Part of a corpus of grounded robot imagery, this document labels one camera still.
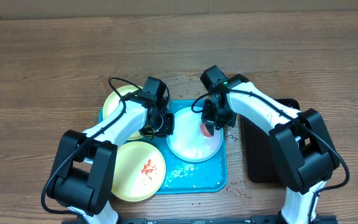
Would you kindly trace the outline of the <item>orange sponge with green pad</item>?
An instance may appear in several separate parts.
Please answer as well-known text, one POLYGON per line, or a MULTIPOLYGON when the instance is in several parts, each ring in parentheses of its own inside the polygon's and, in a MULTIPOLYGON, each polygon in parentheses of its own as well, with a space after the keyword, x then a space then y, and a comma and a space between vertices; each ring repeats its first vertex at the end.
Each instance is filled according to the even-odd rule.
POLYGON ((206 136, 207 138, 211 138, 214 136, 214 127, 213 126, 202 123, 200 128, 201 128, 201 132, 203 133, 203 135, 206 136))

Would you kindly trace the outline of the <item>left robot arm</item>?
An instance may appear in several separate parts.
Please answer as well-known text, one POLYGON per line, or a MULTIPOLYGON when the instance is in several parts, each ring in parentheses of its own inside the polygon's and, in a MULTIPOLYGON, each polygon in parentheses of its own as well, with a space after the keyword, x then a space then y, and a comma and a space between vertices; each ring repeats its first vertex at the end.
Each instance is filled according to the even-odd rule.
POLYGON ((46 212, 74 215, 75 223, 117 223, 109 198, 118 149, 136 131, 153 139, 174 129, 169 89, 160 79, 148 77, 143 87, 118 97, 117 110, 102 122, 61 137, 41 194, 46 212))

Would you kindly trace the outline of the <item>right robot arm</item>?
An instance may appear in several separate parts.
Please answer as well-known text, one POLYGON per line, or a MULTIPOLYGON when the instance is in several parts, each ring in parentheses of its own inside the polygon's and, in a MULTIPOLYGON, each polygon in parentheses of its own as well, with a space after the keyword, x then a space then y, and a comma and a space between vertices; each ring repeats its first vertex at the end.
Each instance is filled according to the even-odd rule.
POLYGON ((200 110, 205 136, 234 126, 239 114, 268 135, 276 172, 287 188, 276 223, 337 223, 335 217, 315 212, 320 193, 328 189, 326 182, 340 165, 321 115, 313 109, 301 112, 285 106, 246 77, 228 78, 215 65, 200 80, 210 96, 200 110))

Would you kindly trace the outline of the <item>light blue plate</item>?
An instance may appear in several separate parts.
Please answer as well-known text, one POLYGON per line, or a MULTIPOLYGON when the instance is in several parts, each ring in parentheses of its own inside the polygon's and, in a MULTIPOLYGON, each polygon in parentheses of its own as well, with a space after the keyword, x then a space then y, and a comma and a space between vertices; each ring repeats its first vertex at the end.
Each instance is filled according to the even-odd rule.
POLYGON ((167 144, 174 155, 187 162, 203 162, 219 151, 223 144, 223 131, 205 136, 201 125, 201 114, 192 112, 191 107, 174 114, 173 134, 167 137, 167 144))

